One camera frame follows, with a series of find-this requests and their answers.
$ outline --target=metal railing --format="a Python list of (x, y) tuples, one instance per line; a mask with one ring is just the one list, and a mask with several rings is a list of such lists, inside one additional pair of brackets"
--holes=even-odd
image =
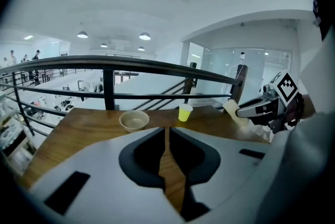
[[(86, 72), (89, 71), (88, 69), (53, 69), (53, 70), (39, 70), (37, 73), (35, 70), (33, 71), (20, 71), (15, 72), (15, 80), (16, 85), (22, 85), (22, 86), (36, 86), (40, 85), (42, 83), (50, 82), (51, 80), (54, 80), (59, 77), (64, 77), (70, 74), (77, 74), (80, 72)], [(13, 81), (13, 76), (11, 74), (2, 75), (0, 77), (0, 82), (5, 84), (10, 84)], [(1, 89), (6, 93), (7, 90), (12, 89), (11, 86), (8, 86), (7, 88)]]
[[(21, 72), (29, 72), (29, 71), (35, 71), (35, 70), (52, 70), (52, 69), (57, 69), (57, 70), (74, 69), (75, 70), (74, 73), (76, 73), (77, 69), (103, 70), (104, 92), (97, 93), (97, 92), (55, 90), (55, 89), (31, 87), (31, 85), (20, 86), (20, 84), (23, 84), (23, 83), (22, 82), (17, 83), (17, 76)], [(174, 85), (173, 87), (167, 89), (161, 94), (136, 95), (136, 94), (115, 93), (114, 92), (114, 79), (115, 79), (114, 70), (173, 75), (173, 76), (184, 77), (186, 79), (181, 81), (177, 85)], [(24, 111), (25, 107), (29, 107), (36, 111), (41, 111), (43, 113), (48, 113), (48, 114), (57, 115), (57, 116), (66, 116), (67, 112), (59, 111), (56, 109), (45, 108), (45, 107), (37, 106), (35, 104), (30, 104), (25, 101), (22, 101), (20, 100), (20, 97), (19, 97), (19, 92), (18, 92), (19, 90), (32, 91), (32, 92), (45, 93), (45, 94), (53, 94), (53, 95), (72, 96), (72, 97), (103, 98), (105, 102), (105, 108), (107, 110), (114, 110), (116, 108), (115, 106), (116, 99), (148, 99), (149, 100), (141, 104), (140, 106), (137, 106), (134, 109), (138, 109), (155, 99), (159, 99), (159, 101), (155, 103), (154, 105), (151, 105), (149, 108), (157, 105), (163, 100), (169, 99), (167, 103), (160, 105), (160, 107), (157, 108), (159, 109), (175, 99), (184, 99), (185, 102), (187, 103), (189, 98), (215, 98), (215, 97), (231, 97), (232, 96), (232, 95), (226, 95), (226, 94), (210, 94), (210, 95), (185, 94), (185, 93), (190, 92), (192, 85), (193, 85), (193, 79), (200, 79), (200, 80), (206, 80), (206, 81), (231, 84), (232, 85), (231, 93), (233, 93), (233, 89), (236, 90), (238, 88), (243, 87), (243, 81), (236, 80), (230, 77), (226, 77), (220, 74), (207, 72), (203, 70), (197, 70), (197, 69), (189, 68), (185, 66), (169, 64), (165, 62), (151, 61), (151, 60), (97, 56), (97, 55), (56, 57), (56, 58), (49, 58), (49, 59), (34, 60), (34, 61), (21, 63), (21, 64), (17, 64), (17, 65), (13, 65), (13, 66), (1, 69), (0, 74), (3, 74), (3, 73), (8, 73), (11, 75), (12, 84), (0, 83), (0, 85), (14, 89), (15, 98), (10, 97), (10, 96), (7, 96), (7, 98), (11, 99), (12, 101), (17, 102), (19, 110), (20, 110), (19, 114), (23, 117), (24, 124), (29, 128), (33, 136), (35, 135), (34, 132), (38, 132), (44, 136), (46, 136), (47, 134), (43, 131), (40, 131), (32, 127), (29, 121), (37, 122), (49, 128), (53, 128), (54, 125), (48, 122), (36, 119), (35, 117), (32, 117), (30, 115), (27, 115), (26, 112)], [(172, 94), (167, 94), (167, 92), (175, 89), (178, 86), (181, 86), (180, 88), (178, 88), (178, 90), (173, 91)]]

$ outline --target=yellow cup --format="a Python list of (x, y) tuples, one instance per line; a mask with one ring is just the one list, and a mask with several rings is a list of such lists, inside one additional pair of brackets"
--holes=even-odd
[(187, 121), (192, 110), (193, 107), (190, 106), (189, 104), (179, 105), (179, 116), (178, 116), (179, 121)]

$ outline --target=black handrail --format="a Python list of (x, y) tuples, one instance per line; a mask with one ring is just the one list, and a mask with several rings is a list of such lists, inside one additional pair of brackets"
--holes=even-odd
[[(166, 94), (167, 92), (171, 91), (172, 89), (176, 88), (177, 86), (180, 86), (181, 84), (185, 83), (186, 80), (187, 80), (187, 79), (184, 79), (184, 80), (182, 80), (181, 82), (175, 84), (174, 86), (171, 86), (169, 89), (163, 91), (163, 92), (161, 93), (161, 95)], [(143, 107), (144, 105), (146, 105), (146, 104), (152, 102), (153, 100), (154, 100), (154, 99), (150, 99), (150, 100), (148, 100), (148, 101), (146, 101), (146, 102), (144, 102), (144, 103), (138, 105), (138, 106), (135, 107), (133, 110), (139, 109), (140, 107)]]
[[(85, 70), (82, 70), (82, 69), (81, 69), (81, 71), (75, 71), (75, 72), (66, 73), (66, 75), (76, 74), (76, 73), (79, 73), (79, 72), (85, 72)], [(58, 78), (58, 77), (64, 77), (64, 76), (63, 76), (62, 74), (59, 75), (59, 76), (52, 76), (52, 77), (49, 79), (49, 81), (51, 81), (51, 80), (53, 80), (53, 79), (55, 79), (55, 78)], [(32, 78), (32, 79), (26, 79), (25, 81), (22, 80), (22, 77), (21, 77), (21, 78), (18, 78), (18, 79), (15, 79), (15, 80), (19, 80), (19, 79), (22, 80), (21, 83), (17, 83), (16, 85), (23, 85), (24, 83), (27, 83), (27, 82), (30, 82), (30, 81), (32, 81), (32, 83), (26, 85), (25, 87), (29, 87), (29, 86), (31, 86), (31, 85), (35, 85), (35, 84), (36, 84), (36, 81), (35, 81), (36, 78), (38, 78), (38, 79), (42, 79), (42, 73), (39, 73), (39, 76), (38, 76), (38, 77), (36, 77), (35, 75), (33, 75), (33, 78)], [(9, 83), (12, 82), (12, 81), (13, 81), (13, 80), (7, 81), (7, 83), (0, 83), (0, 86), (8, 86), (8, 88), (3, 89), (2, 91), (6, 91), (6, 90), (8, 90), (8, 89), (10, 89), (10, 88), (13, 88), (13, 84), (9, 84)]]
[[(61, 71), (58, 72), (60, 75), (56, 77), (61, 77), (64, 75), (77, 73), (79, 72), (77, 71), (77, 69), (83, 69), (84, 71), (86, 71), (87, 69), (103, 70), (104, 72), (103, 73), (104, 92), (96, 93), (96, 92), (82, 92), (82, 91), (65, 91), (65, 90), (54, 90), (54, 89), (39, 88), (39, 87), (19, 86), (18, 84), (16, 84), (19, 78), (16, 78), (15, 76), (18, 74), (21, 74), (21, 72), (28, 72), (31, 70), (34, 71), (34, 70), (51, 70), (51, 69), (62, 70), (62, 72)], [(74, 72), (67, 72), (66, 74), (64, 74), (64, 69), (69, 69), (68, 71), (71, 71), (71, 69), (74, 69)], [(125, 73), (126, 75), (127, 74), (135, 75), (137, 74), (137, 73), (133, 73), (135, 71), (135, 72), (149, 72), (149, 73), (156, 73), (156, 74), (180, 76), (186, 79), (170, 87), (169, 89), (165, 90), (161, 94), (135, 95), (135, 94), (115, 93), (114, 87), (113, 87), (115, 70), (129, 71)], [(164, 100), (168, 100), (166, 103), (156, 108), (156, 109), (160, 109), (176, 99), (184, 99), (187, 102), (189, 98), (214, 98), (214, 97), (230, 97), (231, 96), (231, 95), (225, 95), (225, 94), (191, 95), (189, 93), (190, 93), (192, 84), (189, 84), (189, 82), (192, 83), (193, 79), (227, 83), (227, 84), (232, 84), (236, 87), (240, 87), (240, 85), (242, 85), (240, 81), (237, 81), (233, 78), (226, 77), (226, 76), (212, 73), (212, 72), (197, 70), (197, 69), (189, 68), (185, 66), (163, 63), (163, 62), (158, 62), (158, 61), (150, 61), (150, 60), (130, 59), (130, 58), (122, 58), (122, 57), (109, 57), (109, 56), (96, 56), (96, 55), (57, 57), (57, 58), (34, 60), (34, 61), (25, 62), (25, 63), (13, 65), (13, 66), (1, 69), (0, 74), (1, 73), (12, 73), (13, 84), (10, 85), (8, 83), (0, 83), (0, 85), (8, 86), (8, 88), (14, 89), (14, 92), (16, 93), (16, 99), (9, 97), (9, 96), (6, 96), (6, 97), (18, 103), (18, 106), (20, 108), (20, 114), (25, 120), (24, 124), (29, 127), (32, 134), (34, 135), (34, 131), (36, 131), (42, 134), (43, 136), (46, 136), (47, 134), (30, 126), (28, 119), (31, 121), (35, 121), (41, 125), (47, 126), (49, 128), (54, 128), (54, 125), (27, 115), (24, 112), (22, 106), (30, 107), (38, 111), (42, 111), (45, 113), (58, 115), (58, 116), (66, 116), (68, 113), (64, 111), (40, 107), (34, 104), (20, 101), (18, 90), (32, 91), (32, 92), (53, 94), (53, 95), (74, 96), (74, 97), (81, 97), (81, 98), (83, 97), (103, 98), (105, 100), (106, 109), (111, 109), (111, 110), (115, 109), (116, 107), (115, 105), (116, 99), (148, 99), (148, 101), (137, 106), (135, 109), (138, 109), (155, 99), (160, 99), (160, 100), (152, 104), (151, 106), (149, 106), (147, 109), (158, 105)], [(39, 72), (38, 78), (41, 78), (42, 74), (44, 73)], [(35, 84), (34, 80), (37, 78), (36, 75), (37, 74), (35, 73), (34, 78), (29, 79), (27, 81), (33, 81), (32, 84)], [(167, 92), (176, 89), (178, 86), (182, 85), (183, 83), (186, 83), (187, 85), (182, 86), (179, 89), (173, 91), (172, 94), (167, 94)]]
[(240, 85), (240, 82), (233, 78), (186, 66), (153, 60), (110, 57), (105, 55), (73, 55), (68, 57), (39, 59), (0, 69), (0, 74), (16, 71), (50, 70), (59, 68), (138, 71)]
[[(183, 89), (184, 89), (184, 87), (181, 87), (181, 88), (179, 88), (179, 89), (173, 91), (172, 94), (176, 94), (176, 93), (178, 93), (179, 91), (181, 91), (181, 90), (183, 90)], [(161, 99), (161, 100), (155, 102), (154, 104), (152, 104), (152, 105), (150, 105), (149, 107), (147, 107), (146, 110), (147, 110), (147, 109), (151, 109), (152, 107), (158, 105), (158, 104), (159, 104), (160, 102), (162, 102), (163, 100), (165, 100), (165, 99)]]

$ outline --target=paper bowl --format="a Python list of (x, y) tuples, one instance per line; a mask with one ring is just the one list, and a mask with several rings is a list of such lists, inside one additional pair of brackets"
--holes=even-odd
[(132, 133), (143, 130), (149, 123), (149, 116), (139, 110), (130, 110), (122, 113), (119, 121), (127, 132)]

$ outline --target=white wall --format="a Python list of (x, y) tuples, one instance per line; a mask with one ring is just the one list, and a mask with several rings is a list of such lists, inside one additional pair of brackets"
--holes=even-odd
[(84, 46), (80, 43), (70, 43), (69, 55), (86, 55), (90, 54), (88, 46)]
[(4, 58), (10, 62), (10, 51), (14, 50), (14, 56), (16, 57), (17, 63), (21, 62), (21, 59), (28, 54), (28, 57), (32, 54), (32, 49), (29, 44), (0, 44), (0, 66), (4, 68)]
[[(297, 34), (300, 57), (299, 71), (302, 72), (321, 49), (321, 32), (312, 22), (301, 20), (297, 26)], [(298, 87), (302, 94), (307, 94), (307, 90), (300, 79)]]
[(182, 42), (175, 42), (163, 47), (156, 53), (156, 61), (180, 65), (182, 57)]
[(323, 40), (320, 50), (300, 74), (316, 112), (335, 111), (335, 29), (332, 26)]
[(0, 43), (0, 65), (3, 64), (4, 57), (10, 60), (11, 50), (14, 50), (17, 63), (21, 62), (25, 54), (28, 55), (28, 59), (31, 60), (37, 50), (41, 52), (38, 56), (40, 59), (58, 57), (60, 51), (69, 51), (69, 42), (61, 41), (60, 43), (51, 43), (52, 41), (57, 41), (57, 39), (47, 38), (32, 43)]
[(90, 54), (94, 55), (106, 55), (106, 54), (117, 54), (117, 55), (130, 55), (132, 57), (140, 57), (141, 59), (154, 60), (155, 55), (153, 54), (145, 54), (139, 52), (128, 52), (128, 51), (120, 51), (120, 50), (104, 50), (104, 49), (90, 49)]
[(295, 81), (299, 77), (299, 44), (297, 31), (285, 28), (279, 20), (259, 20), (245, 23), (243, 27), (233, 25), (208, 32), (191, 39), (207, 44), (210, 49), (259, 48), (291, 53), (291, 75)]

